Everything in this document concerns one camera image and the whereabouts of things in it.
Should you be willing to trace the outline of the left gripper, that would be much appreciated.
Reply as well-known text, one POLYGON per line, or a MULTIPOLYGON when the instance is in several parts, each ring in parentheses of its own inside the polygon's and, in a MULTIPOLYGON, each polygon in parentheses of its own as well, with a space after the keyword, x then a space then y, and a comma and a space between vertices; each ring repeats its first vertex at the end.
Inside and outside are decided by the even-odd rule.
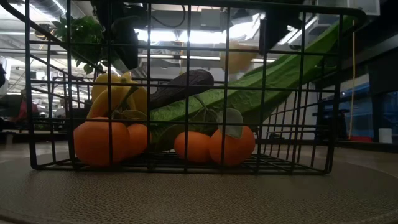
MULTIPOLYGON (((92 1, 93 15, 97 17, 101 24, 102 33, 106 33, 108 25, 108 12, 111 11, 111 25, 119 21, 131 21, 134 28, 146 26, 146 7, 143 3, 131 3, 113 1, 111 9, 108 9, 107 1, 92 1)), ((138 67, 138 48, 139 43, 137 34, 134 30, 113 31, 112 41, 119 46, 114 47, 118 57, 125 64, 128 70, 138 67)))

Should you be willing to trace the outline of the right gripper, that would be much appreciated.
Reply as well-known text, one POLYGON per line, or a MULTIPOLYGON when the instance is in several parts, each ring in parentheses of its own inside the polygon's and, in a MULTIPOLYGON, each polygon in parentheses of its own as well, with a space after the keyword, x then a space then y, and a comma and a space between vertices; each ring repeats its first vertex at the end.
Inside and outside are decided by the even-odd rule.
POLYGON ((287 26, 300 29, 303 24, 298 11, 266 9, 265 12, 265 19, 260 25, 259 53, 261 55, 264 55, 265 50, 273 48, 289 33, 287 26))

